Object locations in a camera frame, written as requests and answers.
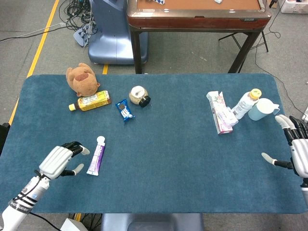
blue machine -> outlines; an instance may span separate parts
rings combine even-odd
[[[98,64],[134,64],[127,0],[90,0],[98,31],[90,37],[89,58]],[[140,34],[141,60],[148,58],[148,33]]]

teddy bear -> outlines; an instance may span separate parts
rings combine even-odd
[[[66,70],[66,81],[71,89],[73,89],[77,96],[91,96],[97,91],[100,83],[97,82],[95,73],[92,69],[84,64],[79,63],[78,67],[69,67]]]

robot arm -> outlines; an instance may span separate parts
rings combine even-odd
[[[74,170],[66,170],[66,165],[77,154],[90,154],[89,150],[79,142],[65,143],[56,146],[39,165],[39,171],[21,192],[9,202],[9,206],[2,213],[4,229],[2,231],[15,231],[23,219],[29,214],[35,204],[49,188],[49,181],[59,176],[74,176],[79,173],[84,164],[78,165]]]
[[[293,169],[294,173],[303,179],[301,190],[308,207],[308,125],[299,119],[284,115],[275,116],[281,125],[291,149],[291,161],[280,161],[262,153],[263,158],[275,166]]]

table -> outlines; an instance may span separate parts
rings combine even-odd
[[[112,104],[68,110],[77,100],[64,75],[31,76],[0,157],[0,211],[34,176],[50,150],[79,141],[89,156],[74,157],[76,177],[51,181],[34,212],[45,213],[302,213],[306,205],[293,172],[268,164],[261,152],[288,160],[290,149],[274,117],[246,115],[231,134],[217,135],[206,93],[223,91],[228,106],[258,87],[281,105],[265,74],[97,75]],[[136,85],[152,98],[128,103],[123,122],[115,104]],[[96,138],[106,137],[99,176],[86,174]]]
[[[128,0],[128,24],[136,74],[142,73],[141,32],[224,32],[248,35],[229,73],[236,73],[271,18],[266,0]]]

blue felt tablecloth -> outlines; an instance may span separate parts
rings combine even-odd
[[[34,176],[50,150],[79,141],[91,151],[76,177],[58,178],[35,212],[51,213],[302,213],[306,210],[291,170],[267,163],[261,152],[290,157],[280,126],[270,115],[246,115],[231,134],[217,135],[206,93],[223,91],[233,107],[252,88],[281,105],[274,79],[264,74],[97,76],[112,104],[82,112],[64,75],[28,78],[0,157],[0,209]],[[127,123],[115,103],[136,85],[152,98],[145,108],[129,102]],[[86,174],[96,138],[106,137],[99,176]]]

